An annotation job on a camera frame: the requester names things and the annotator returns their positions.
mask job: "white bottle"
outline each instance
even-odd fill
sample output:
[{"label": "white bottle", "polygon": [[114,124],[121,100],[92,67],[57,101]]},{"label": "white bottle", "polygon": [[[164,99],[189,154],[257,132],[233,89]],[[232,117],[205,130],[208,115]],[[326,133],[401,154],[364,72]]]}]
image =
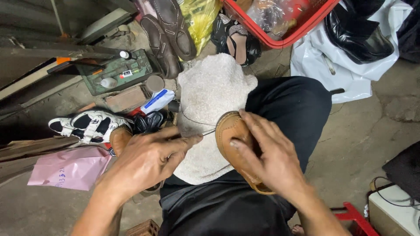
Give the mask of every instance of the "white bottle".
[{"label": "white bottle", "polygon": [[113,89],[115,87],[117,87],[117,83],[118,81],[113,79],[113,78],[105,78],[103,80],[101,80],[100,85],[102,85],[103,87],[107,88],[107,89]]}]

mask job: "tan leather shoe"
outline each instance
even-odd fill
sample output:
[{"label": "tan leather shoe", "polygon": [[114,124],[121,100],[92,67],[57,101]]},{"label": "tan leather shoe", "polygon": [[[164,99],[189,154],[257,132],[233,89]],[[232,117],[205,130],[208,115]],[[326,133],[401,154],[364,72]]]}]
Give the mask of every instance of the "tan leather shoe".
[{"label": "tan leather shoe", "polygon": [[127,126],[120,126],[111,132],[109,143],[117,157],[124,151],[132,136],[133,134]]},{"label": "tan leather shoe", "polygon": [[274,194],[251,170],[248,162],[230,145],[231,139],[237,138],[246,143],[252,150],[259,149],[257,141],[242,120],[239,112],[231,111],[224,114],[217,123],[215,135],[217,147],[222,156],[244,177],[248,184],[260,194]]}]

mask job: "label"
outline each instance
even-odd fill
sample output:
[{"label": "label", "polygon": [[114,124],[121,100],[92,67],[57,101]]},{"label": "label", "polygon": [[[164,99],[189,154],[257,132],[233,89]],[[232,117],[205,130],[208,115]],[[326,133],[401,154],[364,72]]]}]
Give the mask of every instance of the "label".
[{"label": "label", "polygon": [[120,78],[123,79],[123,78],[129,77],[129,76],[132,76],[132,75],[133,75],[133,73],[131,72],[131,70],[128,70],[128,71],[124,71],[122,74],[120,74]]}]

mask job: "clear plastic bag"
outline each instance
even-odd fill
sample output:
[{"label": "clear plastic bag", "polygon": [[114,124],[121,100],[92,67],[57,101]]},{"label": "clear plastic bag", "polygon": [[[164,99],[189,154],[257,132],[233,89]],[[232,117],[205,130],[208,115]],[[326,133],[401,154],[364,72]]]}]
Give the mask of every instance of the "clear plastic bag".
[{"label": "clear plastic bag", "polygon": [[294,5],[292,0],[254,0],[247,15],[265,32],[281,37],[296,25],[290,17]]},{"label": "clear plastic bag", "polygon": [[222,8],[222,3],[220,0],[184,0],[179,7],[194,40],[198,56],[210,40],[213,21]]}]

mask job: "red plastic stool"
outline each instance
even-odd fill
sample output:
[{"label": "red plastic stool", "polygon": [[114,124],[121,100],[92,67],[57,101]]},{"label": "red plastic stool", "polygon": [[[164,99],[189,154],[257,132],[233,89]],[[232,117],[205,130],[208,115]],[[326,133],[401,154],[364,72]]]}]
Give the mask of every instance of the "red plastic stool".
[{"label": "red plastic stool", "polygon": [[379,236],[365,218],[356,210],[350,202],[343,202],[344,208],[332,208],[331,210],[346,210],[347,213],[335,214],[339,220],[352,220],[357,224],[354,236]]}]

